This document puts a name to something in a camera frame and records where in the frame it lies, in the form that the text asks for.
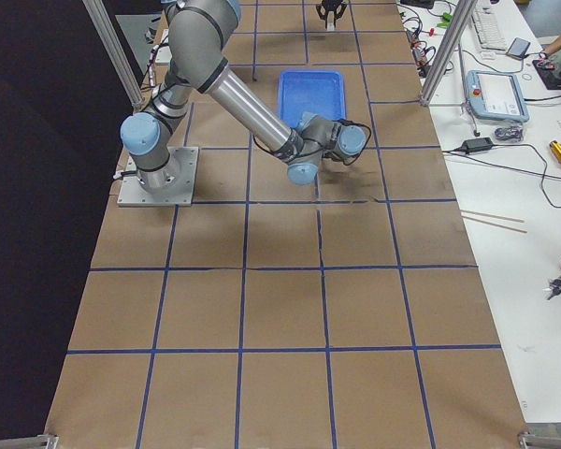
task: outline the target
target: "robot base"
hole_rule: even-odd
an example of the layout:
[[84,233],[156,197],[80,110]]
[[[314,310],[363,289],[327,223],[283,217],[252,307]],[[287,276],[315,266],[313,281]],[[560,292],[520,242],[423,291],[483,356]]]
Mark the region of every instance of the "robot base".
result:
[[[180,164],[180,177],[169,189],[159,192],[145,190],[135,176],[127,176],[122,180],[118,205],[120,207],[161,207],[161,206],[191,206],[194,199],[195,172],[197,171],[197,147],[169,147],[172,157]],[[136,169],[133,159],[125,170]]]

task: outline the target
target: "person's arm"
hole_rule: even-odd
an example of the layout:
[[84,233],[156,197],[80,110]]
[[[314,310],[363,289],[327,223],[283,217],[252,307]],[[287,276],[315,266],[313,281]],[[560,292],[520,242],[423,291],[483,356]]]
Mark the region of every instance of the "person's arm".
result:
[[547,45],[544,48],[544,52],[547,56],[551,56],[553,53],[557,53],[561,50],[561,36],[554,40],[553,43]]

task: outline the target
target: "light blue joint cap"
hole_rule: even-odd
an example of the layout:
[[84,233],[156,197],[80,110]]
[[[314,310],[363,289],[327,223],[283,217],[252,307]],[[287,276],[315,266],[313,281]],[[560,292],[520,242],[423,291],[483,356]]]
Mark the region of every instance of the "light blue joint cap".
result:
[[349,156],[359,154],[366,144],[366,134],[359,126],[344,127],[338,135],[338,145]]
[[297,185],[312,184],[317,173],[318,167],[310,162],[297,162],[287,167],[289,180]]
[[134,156],[142,156],[153,150],[159,138],[158,121],[147,112],[139,112],[122,122],[122,144]]
[[299,123],[297,124],[297,128],[296,128],[297,132],[301,133],[304,129],[306,129],[306,127],[308,127],[309,125],[309,122],[311,122],[311,120],[315,116],[316,114],[307,111],[301,114],[301,119],[299,120]]
[[237,22],[241,22],[241,6],[239,5],[239,0],[226,0],[226,3],[235,11]]

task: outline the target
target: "white keyboard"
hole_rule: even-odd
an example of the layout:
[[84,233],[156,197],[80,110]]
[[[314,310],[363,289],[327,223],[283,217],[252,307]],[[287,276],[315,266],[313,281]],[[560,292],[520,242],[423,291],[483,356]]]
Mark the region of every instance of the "white keyboard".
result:
[[490,0],[478,0],[471,19],[483,50],[505,51],[509,47],[498,28]]

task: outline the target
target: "blue plastic bin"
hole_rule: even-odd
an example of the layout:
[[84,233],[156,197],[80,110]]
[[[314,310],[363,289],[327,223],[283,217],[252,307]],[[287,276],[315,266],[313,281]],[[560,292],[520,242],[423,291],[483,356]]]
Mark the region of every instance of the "blue plastic bin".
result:
[[279,116],[295,128],[305,112],[345,118],[343,75],[335,70],[284,70],[279,79]]

